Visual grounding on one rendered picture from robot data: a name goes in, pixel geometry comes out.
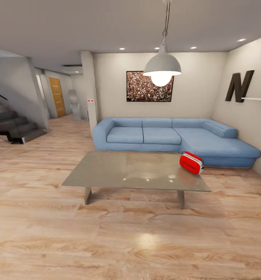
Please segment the radio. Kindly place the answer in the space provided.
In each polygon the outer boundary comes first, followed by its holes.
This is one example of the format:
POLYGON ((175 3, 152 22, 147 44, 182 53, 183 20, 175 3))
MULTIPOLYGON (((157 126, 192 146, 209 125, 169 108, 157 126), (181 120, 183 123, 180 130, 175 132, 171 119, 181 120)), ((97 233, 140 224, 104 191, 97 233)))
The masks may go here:
POLYGON ((189 152, 181 155, 180 165, 195 175, 200 174, 204 167, 202 159, 189 152))

